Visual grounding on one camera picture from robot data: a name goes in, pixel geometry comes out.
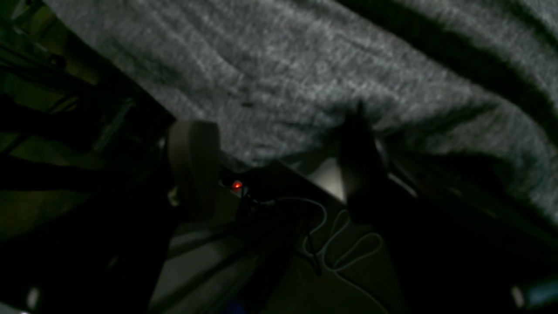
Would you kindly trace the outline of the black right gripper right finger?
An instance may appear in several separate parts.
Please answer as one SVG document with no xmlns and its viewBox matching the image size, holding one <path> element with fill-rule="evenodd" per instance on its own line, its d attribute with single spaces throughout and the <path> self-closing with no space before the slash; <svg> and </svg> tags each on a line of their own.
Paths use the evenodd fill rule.
<svg viewBox="0 0 558 314">
<path fill-rule="evenodd" d="M 521 205 L 385 147 L 362 104 L 340 128 L 346 206 L 383 237 L 412 314 L 555 314 L 557 230 Z"/>
</svg>

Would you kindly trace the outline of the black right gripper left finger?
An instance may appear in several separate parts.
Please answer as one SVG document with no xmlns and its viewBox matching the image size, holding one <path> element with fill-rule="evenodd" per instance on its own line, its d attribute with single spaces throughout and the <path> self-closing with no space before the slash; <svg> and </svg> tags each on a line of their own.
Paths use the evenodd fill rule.
<svg viewBox="0 0 558 314">
<path fill-rule="evenodd" d="M 118 177 L 86 203 L 1 243 L 1 312 L 143 314 L 182 221 L 213 212 L 216 123 L 176 121 L 153 169 Z"/>
</svg>

